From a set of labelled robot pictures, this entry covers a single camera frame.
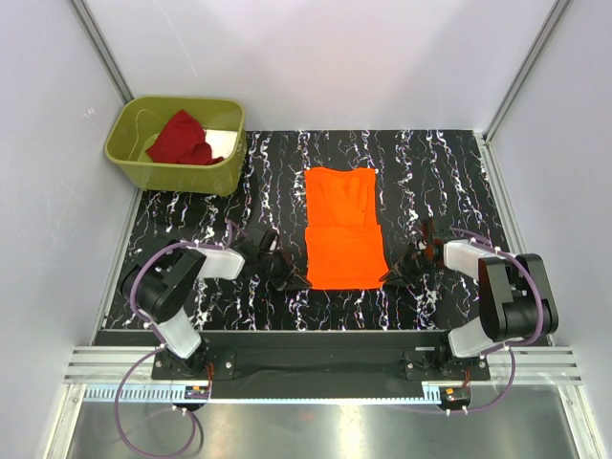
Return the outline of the orange t shirt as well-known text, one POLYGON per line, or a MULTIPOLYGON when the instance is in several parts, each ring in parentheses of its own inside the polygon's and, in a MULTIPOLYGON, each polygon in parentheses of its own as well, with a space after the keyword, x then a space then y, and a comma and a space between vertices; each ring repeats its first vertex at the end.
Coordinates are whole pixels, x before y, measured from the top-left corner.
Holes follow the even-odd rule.
POLYGON ((376 171, 304 172, 307 280, 318 291, 376 290, 388 272, 378 222, 376 171))

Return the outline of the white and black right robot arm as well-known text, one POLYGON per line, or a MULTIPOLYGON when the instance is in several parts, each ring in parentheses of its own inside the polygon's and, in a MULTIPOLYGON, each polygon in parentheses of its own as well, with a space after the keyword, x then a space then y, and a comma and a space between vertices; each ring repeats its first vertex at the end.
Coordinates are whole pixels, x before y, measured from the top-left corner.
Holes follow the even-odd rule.
POLYGON ((434 355, 440 376, 455 379, 467 370, 469 359, 528 346, 557 330, 557 305, 539 255, 503 251, 444 218, 423 220, 422 235, 381 277, 383 284, 414 287, 425 274, 447 270, 475 280, 479 290, 478 317, 446 332, 434 355))

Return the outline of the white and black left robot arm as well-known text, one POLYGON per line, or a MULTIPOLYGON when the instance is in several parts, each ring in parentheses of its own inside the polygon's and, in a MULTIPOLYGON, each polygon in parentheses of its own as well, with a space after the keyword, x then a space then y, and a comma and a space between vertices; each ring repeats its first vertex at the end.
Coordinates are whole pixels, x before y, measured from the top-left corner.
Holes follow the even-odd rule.
POLYGON ((186 299, 196 283, 258 277, 277 291, 308 290, 308 281, 277 246, 278 232, 229 227, 224 246, 180 241, 160 235, 120 273, 118 288, 133 314, 152 328, 173 357, 173 367, 188 379, 206 369, 206 346, 190 324, 186 299))

